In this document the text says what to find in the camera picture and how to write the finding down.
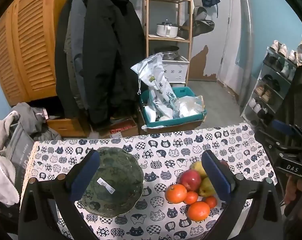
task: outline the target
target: white storage box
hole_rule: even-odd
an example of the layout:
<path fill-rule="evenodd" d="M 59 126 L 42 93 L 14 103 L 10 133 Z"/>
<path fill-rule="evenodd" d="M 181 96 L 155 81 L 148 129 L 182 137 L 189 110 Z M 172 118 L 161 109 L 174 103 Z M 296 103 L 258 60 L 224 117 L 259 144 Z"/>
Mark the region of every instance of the white storage box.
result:
<path fill-rule="evenodd" d="M 163 60 L 164 76 L 170 83 L 185 84 L 190 62 L 180 56 L 178 60 Z"/>

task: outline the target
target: green glass plate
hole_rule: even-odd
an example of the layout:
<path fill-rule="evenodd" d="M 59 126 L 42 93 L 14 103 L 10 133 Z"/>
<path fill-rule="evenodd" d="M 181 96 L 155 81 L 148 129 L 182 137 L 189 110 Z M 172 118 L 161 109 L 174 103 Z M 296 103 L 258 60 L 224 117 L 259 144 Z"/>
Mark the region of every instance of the green glass plate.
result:
<path fill-rule="evenodd" d="M 121 148 L 101 147 L 100 167 L 79 201 L 94 215 L 106 218 L 129 212 L 143 192 L 138 161 Z"/>

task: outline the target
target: wooden wardrobe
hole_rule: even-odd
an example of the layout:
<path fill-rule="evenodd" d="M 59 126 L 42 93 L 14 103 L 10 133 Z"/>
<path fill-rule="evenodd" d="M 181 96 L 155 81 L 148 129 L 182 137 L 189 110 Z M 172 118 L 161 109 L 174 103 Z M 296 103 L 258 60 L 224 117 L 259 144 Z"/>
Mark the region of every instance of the wooden wardrobe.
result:
<path fill-rule="evenodd" d="M 11 106 L 56 96 L 55 30 L 66 0 L 14 0 L 0 18 L 0 84 Z M 84 137 L 78 119 L 49 120 L 62 136 Z"/>

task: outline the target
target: teal plastic bin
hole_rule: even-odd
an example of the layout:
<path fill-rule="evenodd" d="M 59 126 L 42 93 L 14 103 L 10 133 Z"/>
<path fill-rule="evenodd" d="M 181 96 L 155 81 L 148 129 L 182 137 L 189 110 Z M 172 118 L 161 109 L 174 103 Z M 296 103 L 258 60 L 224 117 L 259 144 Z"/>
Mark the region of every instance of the teal plastic bin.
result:
<path fill-rule="evenodd" d="M 185 97 L 185 96 L 190 96 L 190 97 L 195 97 L 195 94 L 189 87 L 176 87 L 172 88 L 173 92 L 175 93 L 177 98 Z M 147 127 L 156 127 L 156 126 L 172 126 L 172 125 L 179 125 L 183 124 L 186 122 L 193 122 L 193 121 L 199 121 L 203 120 L 204 117 L 206 116 L 206 109 L 201 114 L 195 114 L 192 116 L 188 117 L 182 117 L 182 118 L 176 118 L 172 120 L 166 120 L 166 121 L 158 121 L 158 122 L 150 122 L 146 115 L 146 110 L 143 107 L 143 103 L 147 103 L 149 98 L 149 91 L 146 90 L 144 91 L 141 96 L 140 96 L 140 104 L 141 104 L 141 109 L 143 111 L 143 117 L 146 122 Z"/>

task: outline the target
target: wooden drawer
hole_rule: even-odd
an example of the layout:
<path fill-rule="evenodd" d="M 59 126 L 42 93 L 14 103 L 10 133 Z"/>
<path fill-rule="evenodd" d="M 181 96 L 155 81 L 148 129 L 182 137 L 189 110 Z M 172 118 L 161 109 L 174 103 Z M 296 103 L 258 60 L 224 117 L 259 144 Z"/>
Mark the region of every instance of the wooden drawer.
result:
<path fill-rule="evenodd" d="M 86 120 L 77 118 L 47 120 L 47 124 L 62 137 L 88 137 L 91 131 Z"/>

